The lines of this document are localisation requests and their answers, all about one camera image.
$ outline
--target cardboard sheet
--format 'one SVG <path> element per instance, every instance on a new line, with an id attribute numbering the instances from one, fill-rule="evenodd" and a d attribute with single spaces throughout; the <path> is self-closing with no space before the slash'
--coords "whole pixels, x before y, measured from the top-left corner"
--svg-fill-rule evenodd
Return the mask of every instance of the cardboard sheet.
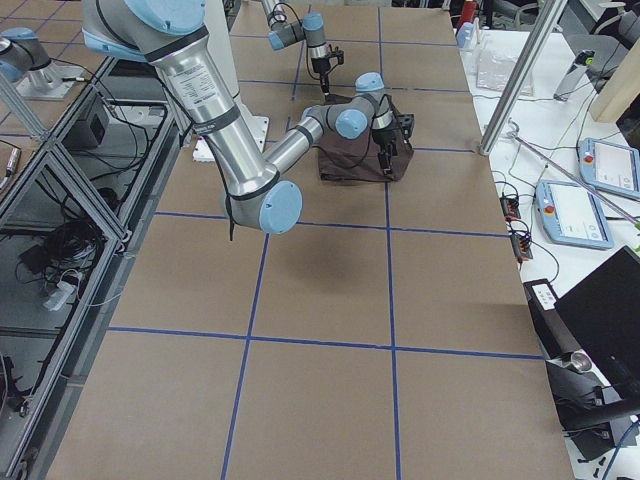
<path id="1" fill-rule="evenodd" d="M 324 184 L 312 150 L 300 224 L 229 243 L 215 165 L 183 151 L 49 479 L 571 478 L 448 15 L 317 9 L 336 93 L 382 61 L 416 114 L 407 175 Z M 232 34 L 271 144 L 319 87 L 260 4 Z"/>

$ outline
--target metal pole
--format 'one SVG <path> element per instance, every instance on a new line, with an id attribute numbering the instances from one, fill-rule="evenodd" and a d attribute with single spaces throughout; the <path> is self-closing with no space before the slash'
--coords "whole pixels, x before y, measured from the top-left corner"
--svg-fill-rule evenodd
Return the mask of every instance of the metal pole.
<path id="1" fill-rule="evenodd" d="M 530 143 L 528 143 L 526 140 L 523 140 L 522 138 L 520 138 L 519 136 L 515 136 L 513 137 L 516 141 L 520 142 L 520 144 L 524 145 L 525 147 L 527 147 L 529 150 L 531 150 L 533 153 L 535 153 L 536 155 L 538 155 L 540 158 L 542 158 L 544 161 L 548 162 L 549 164 L 551 164 L 553 167 L 555 167 L 557 170 L 559 170 L 562 174 L 564 174 L 566 177 L 569 177 L 571 180 L 573 180 L 574 182 L 576 182 L 578 185 L 580 185 L 582 188 L 584 188 L 587 192 L 589 192 L 591 194 L 591 196 L 596 197 L 597 199 L 599 199 L 602 203 L 604 203 L 607 207 L 609 207 L 611 210 L 613 210 L 614 212 L 616 212 L 617 214 L 619 214 L 620 216 L 622 216 L 624 219 L 628 220 L 629 222 L 631 222 L 632 225 L 634 225 L 638 230 L 640 230 L 640 221 L 638 221 L 638 219 L 636 219 L 633 215 L 631 215 L 629 212 L 627 212 L 626 210 L 624 210 L 622 207 L 616 205 L 615 203 L 613 203 L 611 200 L 609 200 L 607 197 L 605 197 L 603 194 L 601 194 L 600 192 L 598 192 L 595 188 L 593 188 L 591 185 L 589 185 L 588 183 L 584 182 L 583 180 L 581 180 L 580 178 L 578 178 L 577 176 L 573 175 L 571 172 L 567 171 L 565 168 L 562 167 L 562 165 L 554 162 L 553 160 L 551 160 L 551 158 L 549 158 L 548 156 L 546 156 L 544 153 L 542 153 L 540 150 L 538 150 L 536 147 L 534 147 L 533 145 L 531 145 Z"/>
<path id="2" fill-rule="evenodd" d="M 513 68 L 513 73 L 507 81 L 507 85 L 505 86 L 504 92 L 498 101 L 496 110 L 493 112 L 493 116 L 491 117 L 491 120 L 489 120 L 487 130 L 482 137 L 482 141 L 478 147 L 478 150 L 482 155 L 489 155 L 498 141 L 500 132 L 502 131 L 506 121 L 509 119 L 511 110 L 513 110 L 513 107 L 518 100 L 522 84 L 529 74 L 531 67 L 533 67 L 538 59 L 538 55 L 540 55 L 549 34 L 553 31 L 553 28 L 558 22 L 558 19 L 566 5 L 567 0 L 547 0 L 544 7 L 542 7 L 540 15 L 538 15 L 538 19 L 533 27 L 533 31 L 529 35 L 529 38 L 527 38 L 527 42 L 524 44 L 520 58 L 518 58 L 516 66 Z"/>
<path id="3" fill-rule="evenodd" d="M 18 117 L 18 120 L 22 122 L 32 137 L 42 141 L 46 140 L 49 132 L 47 132 L 38 116 L 33 113 L 33 110 L 29 108 L 29 105 L 3 74 L 0 74 L 0 98 L 7 104 L 9 110 Z"/>

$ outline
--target brown cloth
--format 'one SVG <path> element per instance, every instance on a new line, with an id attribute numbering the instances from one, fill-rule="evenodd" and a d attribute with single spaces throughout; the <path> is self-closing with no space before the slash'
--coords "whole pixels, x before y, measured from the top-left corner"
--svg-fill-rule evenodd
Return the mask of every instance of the brown cloth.
<path id="1" fill-rule="evenodd" d="M 332 103 L 347 103 L 348 97 L 338 97 Z M 391 175 L 384 175 L 378 161 L 380 147 L 371 138 L 371 129 L 355 140 L 347 140 L 336 132 L 327 132 L 315 146 L 318 149 L 318 170 L 322 180 L 360 180 L 363 182 L 398 181 L 407 171 L 413 149 L 395 132 L 398 155 L 391 159 Z"/>

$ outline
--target black device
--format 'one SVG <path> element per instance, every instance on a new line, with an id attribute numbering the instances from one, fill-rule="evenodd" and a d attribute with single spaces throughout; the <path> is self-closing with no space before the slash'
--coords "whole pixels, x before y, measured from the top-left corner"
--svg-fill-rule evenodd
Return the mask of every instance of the black device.
<path id="1" fill-rule="evenodd" d="M 582 347 L 611 383 L 603 387 L 590 373 L 547 366 L 560 422 L 592 460 L 618 445 L 629 416 L 640 413 L 640 258 L 620 249 L 560 299 L 547 287 L 551 297 L 529 303 L 545 348 L 562 356 Z M 635 445 L 635 435 L 622 446 Z"/>
<path id="2" fill-rule="evenodd" d="M 640 398 L 640 257 L 629 247 L 618 250 L 556 310 L 618 393 Z"/>
<path id="3" fill-rule="evenodd" d="M 70 150 L 95 148 L 102 143 L 108 125 L 107 111 L 100 98 L 95 95 L 91 103 L 82 110 L 62 143 Z"/>

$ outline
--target cable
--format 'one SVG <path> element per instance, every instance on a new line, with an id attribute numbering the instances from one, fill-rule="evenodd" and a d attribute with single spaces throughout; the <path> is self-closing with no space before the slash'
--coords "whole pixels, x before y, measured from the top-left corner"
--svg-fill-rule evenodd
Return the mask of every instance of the cable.
<path id="1" fill-rule="evenodd" d="M 61 63 L 66 63 L 67 65 L 73 65 L 79 68 L 82 68 L 84 71 L 86 71 L 89 75 L 91 75 L 91 78 L 94 82 L 99 83 L 100 85 L 102 85 L 102 88 L 104 88 L 104 90 L 107 92 L 107 94 L 111 97 L 112 100 L 115 100 L 115 95 L 113 95 L 113 93 L 111 93 L 111 91 L 109 90 L 109 88 L 104 84 L 104 82 L 100 79 L 100 77 L 98 75 L 96 75 L 94 72 L 92 72 L 91 70 L 89 70 L 87 67 L 85 67 L 84 65 L 80 65 L 79 63 L 74 63 L 74 62 L 69 62 L 68 60 L 61 60 L 59 58 L 52 58 L 52 60 L 55 60 L 56 62 L 61 62 Z M 115 112 L 113 111 L 112 107 L 113 105 L 108 104 L 108 102 L 106 101 L 106 99 L 104 98 L 104 96 L 102 95 L 102 93 L 100 92 L 100 90 L 97 89 L 97 87 L 95 87 L 94 84 L 89 83 L 90 86 L 93 86 L 93 88 L 96 90 L 96 93 L 100 96 L 101 100 L 103 101 L 103 103 L 105 104 L 105 107 L 107 107 L 107 110 L 109 111 L 109 113 L 111 114 L 111 116 L 128 125 L 129 126 L 129 130 L 131 131 L 131 134 L 133 135 L 133 141 L 135 143 L 135 149 L 136 149 L 136 153 L 134 155 L 134 160 L 138 157 L 138 139 L 136 137 L 136 134 L 133 131 L 133 128 L 138 128 L 138 129 L 142 129 L 142 131 L 145 134 L 145 139 L 147 141 L 147 146 L 149 145 L 149 136 L 147 135 L 147 130 L 144 127 L 141 127 L 140 125 L 136 125 L 135 123 L 131 123 L 129 121 L 126 120 L 126 115 L 124 113 L 124 110 L 122 109 L 122 107 L 120 106 L 120 113 L 122 114 L 123 117 L 125 117 L 124 119 L 118 117 Z"/>
<path id="2" fill-rule="evenodd" d="M 17 148 L 18 150 L 20 150 L 20 147 L 18 147 L 17 145 L 14 145 L 11 142 L 7 142 L 6 140 L 2 140 L 1 138 L 0 138 L 0 143 L 4 143 L 5 145 L 9 145 L 10 147 Z"/>
<path id="3" fill-rule="evenodd" d="M 516 180 L 524 183 L 525 185 L 529 185 L 531 188 L 533 188 L 533 191 L 535 192 L 536 190 L 536 186 L 532 183 L 529 183 L 528 181 L 526 181 L 523 178 L 520 178 L 518 176 L 516 176 L 515 173 L 513 173 L 513 169 L 516 166 L 516 161 L 518 160 L 518 155 L 520 155 L 520 149 L 522 148 L 522 144 L 518 144 L 518 148 L 516 149 L 516 153 L 513 156 L 513 160 L 511 161 L 511 166 L 509 167 L 509 170 L 507 170 L 507 174 L 513 178 L 515 178 Z"/>
<path id="4" fill-rule="evenodd" d="M 312 145 L 311 148 L 317 148 L 322 153 L 324 153 L 327 156 L 327 158 L 331 161 L 331 163 L 333 163 L 336 167 L 342 168 L 343 170 L 352 170 L 352 169 L 362 165 L 362 163 L 367 159 L 367 155 L 369 155 L 369 149 L 371 148 L 371 138 L 372 137 L 373 137 L 373 133 L 372 133 L 372 130 L 370 128 L 369 129 L 368 139 L 367 139 L 367 148 L 366 148 L 366 150 L 364 151 L 362 156 L 356 161 L 356 163 L 351 164 L 351 165 L 340 165 L 340 163 L 337 162 L 336 159 L 329 152 L 327 152 L 323 147 L 321 147 L 320 145 Z"/>
<path id="5" fill-rule="evenodd" d="M 583 83 L 582 85 L 580 85 L 579 87 L 575 88 L 574 90 L 571 90 L 570 92 L 567 92 L 566 95 L 570 95 L 573 92 L 577 92 L 578 90 L 580 90 L 581 88 L 586 87 L 587 85 L 591 85 L 591 82 L 587 82 L 587 83 Z M 494 96 L 494 97 L 490 97 L 488 95 L 472 95 L 473 98 L 486 98 L 488 100 L 498 100 L 499 98 L 502 98 L 501 96 Z M 518 102 L 551 102 L 551 101 L 558 101 L 558 99 L 556 98 L 518 98 L 517 100 Z"/>
<path id="6" fill-rule="evenodd" d="M 2 392 L 2 398 L 0 399 L 0 420 L 2 420 L 4 405 L 7 401 L 7 397 L 9 396 L 9 374 L 7 372 L 7 367 L 4 364 L 4 354 L 2 353 L 2 350 L 0 350 L 0 364 L 2 364 L 2 378 L 4 379 L 4 391 Z"/>
<path id="7" fill-rule="evenodd" d="M 531 240 L 531 243 L 534 244 L 536 247 L 539 247 L 542 250 L 544 250 L 545 252 L 547 252 L 549 254 L 549 256 L 555 262 L 555 264 L 556 264 L 556 273 L 553 276 L 553 278 L 551 280 L 549 280 L 549 283 L 555 282 L 558 279 L 558 276 L 560 275 L 560 262 L 558 262 L 558 259 L 556 258 L 556 256 L 553 253 L 551 253 L 547 248 L 545 248 L 542 245 L 540 245 L 538 242 L 534 242 L 533 240 Z"/>
<path id="8" fill-rule="evenodd" d="M 618 445 L 616 445 L 616 449 L 613 451 L 611 460 L 609 460 L 607 469 L 604 471 L 604 475 L 602 475 L 602 480 L 607 480 L 607 475 L 609 475 L 609 471 L 611 470 L 611 467 L 613 467 L 613 462 L 615 462 L 616 458 L 618 457 L 618 453 L 620 453 L 620 449 L 624 445 L 624 441 L 627 439 L 629 434 L 633 431 L 634 427 L 637 427 L 638 425 L 640 425 L 640 419 L 636 420 L 631 425 L 629 425 L 629 428 L 627 428 L 627 430 L 624 432 L 624 434 L 620 438 Z"/>

